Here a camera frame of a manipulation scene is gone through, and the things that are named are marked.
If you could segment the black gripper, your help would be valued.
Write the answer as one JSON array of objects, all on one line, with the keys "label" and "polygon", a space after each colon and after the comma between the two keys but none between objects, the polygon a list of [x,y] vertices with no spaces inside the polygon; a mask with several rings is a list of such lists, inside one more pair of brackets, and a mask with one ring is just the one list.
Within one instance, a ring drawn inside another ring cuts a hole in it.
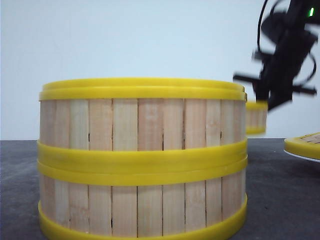
[{"label": "black gripper", "polygon": [[259,77],[235,73],[233,79],[251,83],[256,101],[266,102],[267,109],[271,111],[291,101],[293,93],[317,94],[315,88],[304,86],[315,75],[316,64],[304,81],[294,84],[294,78],[299,74],[306,57],[316,61],[311,49],[318,42],[318,36],[306,30],[305,26],[318,24],[318,1],[292,0],[286,11],[271,8],[268,16],[263,17],[266,4],[263,3],[260,11],[257,37],[264,34],[274,43],[275,50],[268,53],[258,45],[252,57],[262,63]]}]

